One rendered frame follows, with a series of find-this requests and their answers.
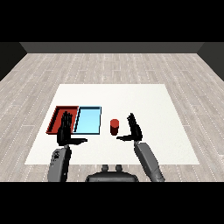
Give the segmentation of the small red can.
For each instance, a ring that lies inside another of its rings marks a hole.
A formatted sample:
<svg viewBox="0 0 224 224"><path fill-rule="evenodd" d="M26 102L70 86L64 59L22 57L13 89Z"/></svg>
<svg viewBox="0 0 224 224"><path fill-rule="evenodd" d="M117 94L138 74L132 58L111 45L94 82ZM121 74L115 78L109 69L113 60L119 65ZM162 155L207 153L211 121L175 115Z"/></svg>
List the small red can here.
<svg viewBox="0 0 224 224"><path fill-rule="evenodd" d="M118 134L119 121L117 119L112 119L110 121L110 134L116 136Z"/></svg>

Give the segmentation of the dark grey robot body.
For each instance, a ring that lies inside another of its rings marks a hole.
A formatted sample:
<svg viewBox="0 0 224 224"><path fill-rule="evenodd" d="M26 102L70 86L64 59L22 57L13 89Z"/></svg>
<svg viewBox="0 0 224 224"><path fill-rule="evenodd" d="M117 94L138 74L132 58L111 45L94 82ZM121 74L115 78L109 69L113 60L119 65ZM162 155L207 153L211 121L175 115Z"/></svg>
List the dark grey robot body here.
<svg viewBox="0 0 224 224"><path fill-rule="evenodd" d="M109 166L104 164L100 172L88 175L86 182L138 182L138 178L124 172L120 164L115 166L115 171L109 171Z"/></svg>

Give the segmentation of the red shallow open box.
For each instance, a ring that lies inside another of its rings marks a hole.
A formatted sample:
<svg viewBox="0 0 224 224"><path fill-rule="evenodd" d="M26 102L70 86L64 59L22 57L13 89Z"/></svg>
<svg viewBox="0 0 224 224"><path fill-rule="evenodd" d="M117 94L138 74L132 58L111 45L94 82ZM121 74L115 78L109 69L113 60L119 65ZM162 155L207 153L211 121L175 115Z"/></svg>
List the red shallow open box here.
<svg viewBox="0 0 224 224"><path fill-rule="evenodd" d="M51 121L49 122L46 134L56 135L61 125L61 118L66 111L72 116L71 133L74 133L74 123L78 113L78 106L57 106L52 114Z"/></svg>

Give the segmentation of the light blue shallow open box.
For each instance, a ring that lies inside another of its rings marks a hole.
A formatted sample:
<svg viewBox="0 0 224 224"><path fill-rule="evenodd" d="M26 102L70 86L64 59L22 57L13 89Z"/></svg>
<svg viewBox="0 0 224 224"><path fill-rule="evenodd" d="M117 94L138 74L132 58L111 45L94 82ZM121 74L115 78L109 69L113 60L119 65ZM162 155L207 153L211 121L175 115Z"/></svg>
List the light blue shallow open box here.
<svg viewBox="0 0 224 224"><path fill-rule="evenodd" d="M102 108L100 106L80 106L73 125L75 135L99 135Z"/></svg>

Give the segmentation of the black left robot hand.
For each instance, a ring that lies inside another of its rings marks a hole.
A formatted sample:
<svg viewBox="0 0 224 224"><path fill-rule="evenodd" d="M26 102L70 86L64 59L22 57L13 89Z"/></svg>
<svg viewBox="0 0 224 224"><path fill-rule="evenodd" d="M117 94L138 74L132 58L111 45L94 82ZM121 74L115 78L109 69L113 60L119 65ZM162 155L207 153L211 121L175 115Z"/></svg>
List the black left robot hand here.
<svg viewBox="0 0 224 224"><path fill-rule="evenodd" d="M71 125L73 115L65 111L61 117L61 125L57 132L57 143L59 146L68 144L79 145L87 141L86 138L71 138Z"/></svg>

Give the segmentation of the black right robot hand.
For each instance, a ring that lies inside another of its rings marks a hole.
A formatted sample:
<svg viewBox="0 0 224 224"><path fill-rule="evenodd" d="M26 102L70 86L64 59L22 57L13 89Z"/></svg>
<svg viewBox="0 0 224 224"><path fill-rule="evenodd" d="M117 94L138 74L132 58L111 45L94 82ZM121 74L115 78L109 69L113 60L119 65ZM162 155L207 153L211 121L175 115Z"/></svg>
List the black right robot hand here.
<svg viewBox="0 0 224 224"><path fill-rule="evenodd" d="M127 120L129 122L130 134L127 136L118 136L117 139L122 141L141 141L143 139L143 134L140 126L137 124L136 118L133 113L131 113Z"/></svg>

